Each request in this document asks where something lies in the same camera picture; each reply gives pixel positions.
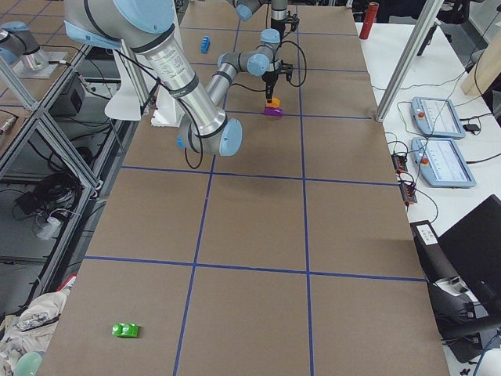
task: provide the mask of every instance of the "chair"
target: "chair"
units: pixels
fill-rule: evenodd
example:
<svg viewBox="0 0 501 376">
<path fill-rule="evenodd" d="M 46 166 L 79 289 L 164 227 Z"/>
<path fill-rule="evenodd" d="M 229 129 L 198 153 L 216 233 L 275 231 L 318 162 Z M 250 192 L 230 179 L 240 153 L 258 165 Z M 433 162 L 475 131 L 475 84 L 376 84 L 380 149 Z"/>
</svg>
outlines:
<svg viewBox="0 0 501 376">
<path fill-rule="evenodd" d="M 484 0 L 445 0 L 437 18 L 445 24 L 464 24 L 470 16 L 470 2 Z M 380 0 L 377 22 L 387 24 L 390 16 L 417 19 L 426 0 Z"/>
</svg>

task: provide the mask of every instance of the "orange object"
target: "orange object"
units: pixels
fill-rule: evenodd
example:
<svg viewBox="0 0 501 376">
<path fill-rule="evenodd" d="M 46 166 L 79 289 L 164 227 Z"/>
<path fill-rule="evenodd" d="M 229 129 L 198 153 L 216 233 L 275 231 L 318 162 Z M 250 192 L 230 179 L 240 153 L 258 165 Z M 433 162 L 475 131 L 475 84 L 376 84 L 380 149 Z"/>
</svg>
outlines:
<svg viewBox="0 0 501 376">
<path fill-rule="evenodd" d="M 266 106 L 271 107 L 271 108 L 278 108 L 278 107 L 280 107 L 280 99 L 273 97 L 272 102 L 271 103 L 267 102 Z"/>
</svg>

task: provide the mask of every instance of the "white table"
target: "white table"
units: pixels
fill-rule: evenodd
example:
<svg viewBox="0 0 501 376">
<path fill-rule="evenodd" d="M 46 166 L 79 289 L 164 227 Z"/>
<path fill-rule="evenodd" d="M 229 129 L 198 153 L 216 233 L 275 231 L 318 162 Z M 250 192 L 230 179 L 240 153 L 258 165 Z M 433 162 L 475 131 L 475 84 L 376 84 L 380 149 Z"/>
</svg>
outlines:
<svg viewBox="0 0 501 376">
<path fill-rule="evenodd" d="M 391 75 L 396 67 L 402 50 L 412 32 L 413 25 L 401 24 L 374 24 L 369 38 L 361 41 L 367 69 L 371 76 L 374 94 L 377 102 L 384 94 Z M 394 133 L 398 140 L 403 141 L 410 149 L 410 140 L 415 137 L 405 130 L 405 125 L 398 113 L 397 103 L 411 101 L 415 96 L 436 98 L 450 98 L 455 105 L 465 103 L 474 96 L 465 96 L 461 91 L 461 82 L 467 76 L 463 65 L 454 53 L 451 45 L 440 29 L 435 32 L 431 44 L 426 47 L 424 54 L 414 59 L 407 77 L 402 85 L 408 88 L 411 85 L 432 84 L 435 86 L 420 86 L 411 89 L 401 89 L 384 119 L 384 128 L 387 132 Z M 410 104 L 401 103 L 408 130 L 418 132 L 410 116 Z M 458 106 L 456 111 L 460 118 L 468 118 L 490 112 L 482 98 L 477 98 L 468 104 Z M 481 160 L 491 157 L 501 150 L 501 128 L 492 116 L 481 118 L 482 130 L 478 136 L 467 133 L 466 138 L 458 140 L 457 144 L 466 161 Z M 395 140 L 392 134 L 387 134 L 388 142 Z M 397 145 L 397 150 L 404 150 Z M 416 177 L 417 168 L 409 159 L 407 163 L 409 172 Z M 438 217 L 433 223 L 438 235 L 459 221 L 470 210 L 480 204 L 487 196 L 496 194 L 501 197 L 501 157 L 480 164 L 471 164 L 470 170 L 477 180 L 477 185 L 470 189 L 430 188 L 422 177 L 417 180 L 417 188 L 432 197 L 438 206 Z M 435 207 L 424 195 L 417 193 L 417 204 L 409 207 L 409 222 L 424 219 L 432 220 L 435 216 Z M 445 348 L 451 374 L 458 375 L 463 368 L 474 368 L 458 363 L 449 348 Z M 501 351 L 492 350 L 487 353 L 482 361 L 478 376 L 497 376 L 501 369 Z"/>
</svg>

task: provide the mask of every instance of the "computer screen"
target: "computer screen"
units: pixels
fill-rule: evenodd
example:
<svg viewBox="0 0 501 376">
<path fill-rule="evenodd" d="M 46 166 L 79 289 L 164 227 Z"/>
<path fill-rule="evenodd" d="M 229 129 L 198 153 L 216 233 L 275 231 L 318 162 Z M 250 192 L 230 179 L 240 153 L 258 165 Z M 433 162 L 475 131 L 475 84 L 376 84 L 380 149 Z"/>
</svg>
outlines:
<svg viewBox="0 0 501 376">
<path fill-rule="evenodd" d="M 489 314 L 501 312 L 501 200 L 491 195 L 438 238 Z"/>
</svg>

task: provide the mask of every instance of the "blue object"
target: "blue object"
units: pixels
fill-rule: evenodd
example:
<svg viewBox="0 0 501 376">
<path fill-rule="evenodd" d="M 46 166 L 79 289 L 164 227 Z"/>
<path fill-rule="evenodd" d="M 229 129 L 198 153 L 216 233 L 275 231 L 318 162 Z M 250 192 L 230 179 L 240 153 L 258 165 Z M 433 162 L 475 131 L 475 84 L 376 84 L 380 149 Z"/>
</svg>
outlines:
<svg viewBox="0 0 501 376">
<path fill-rule="evenodd" d="M 12 21 L 5 22 L 3 25 L 0 25 L 0 28 L 6 29 L 7 31 L 29 31 L 28 26 L 21 21 Z"/>
<path fill-rule="evenodd" d="M 5 60 L 8 65 L 14 64 L 18 57 L 10 52 L 8 49 L 3 49 L 0 47 L 0 56 Z"/>
<path fill-rule="evenodd" d="M 450 99 L 415 97 L 411 104 L 416 127 L 425 136 L 462 139 L 466 133 Z"/>
<path fill-rule="evenodd" d="M 229 119 L 222 131 L 219 154 L 222 157 L 235 155 L 242 144 L 242 125 L 236 119 Z"/>
<path fill-rule="evenodd" d="M 208 35 L 204 35 L 204 37 L 202 38 L 202 43 L 200 44 L 200 51 L 202 53 L 207 53 L 207 51 L 209 50 L 209 45 L 211 45 L 211 39 Z"/>
<path fill-rule="evenodd" d="M 122 46 L 120 42 L 104 38 L 101 35 L 91 33 L 90 31 L 86 31 L 66 20 L 64 20 L 64 24 L 66 26 L 66 34 L 68 34 L 68 37 L 76 42 L 80 42 L 84 45 L 101 47 L 103 49 L 120 49 Z"/>
<path fill-rule="evenodd" d="M 226 53 L 223 53 L 222 55 L 219 56 L 219 58 L 218 58 L 218 68 L 221 67 L 222 60 L 225 58 L 226 55 L 227 55 Z"/>
<path fill-rule="evenodd" d="M 280 43 L 280 33 L 275 29 L 264 29 L 261 32 L 261 42 Z"/>
<path fill-rule="evenodd" d="M 434 188 L 471 188 L 473 175 L 454 139 L 415 137 L 411 141 L 414 162 Z"/>
<path fill-rule="evenodd" d="M 182 137 L 181 135 L 178 135 L 178 138 L 176 139 L 177 143 L 178 143 L 178 146 L 181 147 L 181 148 L 184 148 L 185 147 L 185 144 L 184 142 L 182 141 Z"/>
<path fill-rule="evenodd" d="M 252 17 L 251 9 L 244 4 L 237 5 L 235 10 L 236 14 L 243 22 L 248 21 Z"/>
<path fill-rule="evenodd" d="M 261 77 L 269 68 L 269 59 L 262 53 L 256 53 L 247 61 L 247 71 L 256 77 Z"/>
<path fill-rule="evenodd" d="M 162 34 L 174 22 L 172 0 L 113 0 L 120 14 L 138 29 Z"/>
</svg>

